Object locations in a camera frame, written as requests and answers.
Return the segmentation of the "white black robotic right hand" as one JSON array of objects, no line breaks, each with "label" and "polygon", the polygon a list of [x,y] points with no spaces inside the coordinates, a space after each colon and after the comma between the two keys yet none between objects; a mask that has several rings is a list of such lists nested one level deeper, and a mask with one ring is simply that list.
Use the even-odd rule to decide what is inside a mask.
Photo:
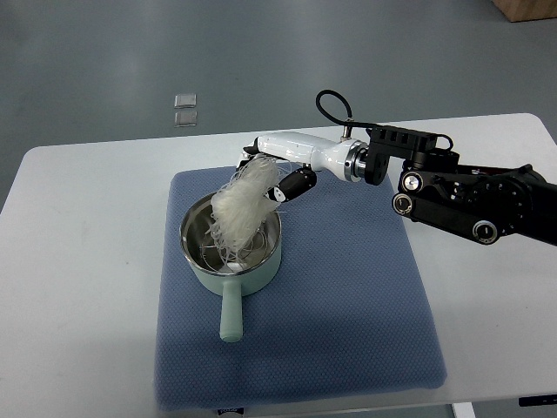
[{"label": "white black robotic right hand", "polygon": [[294,131],[273,132],[256,137],[246,146],[237,168],[263,156],[298,164],[297,170],[265,193],[267,199],[282,204],[311,190],[317,184],[317,173],[323,170],[344,181],[359,181],[364,177],[358,169],[366,166],[363,157],[367,148],[357,139],[334,142]]}]

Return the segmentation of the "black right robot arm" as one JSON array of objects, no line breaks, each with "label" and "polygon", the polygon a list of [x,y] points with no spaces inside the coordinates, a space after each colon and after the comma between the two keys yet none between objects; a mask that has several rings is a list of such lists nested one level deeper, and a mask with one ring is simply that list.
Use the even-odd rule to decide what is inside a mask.
[{"label": "black right robot arm", "polygon": [[391,158],[403,161],[392,200],[397,214],[482,245],[512,234],[555,244],[556,186],[531,165],[462,165],[430,132],[370,124],[366,133],[366,183],[379,185]]}]

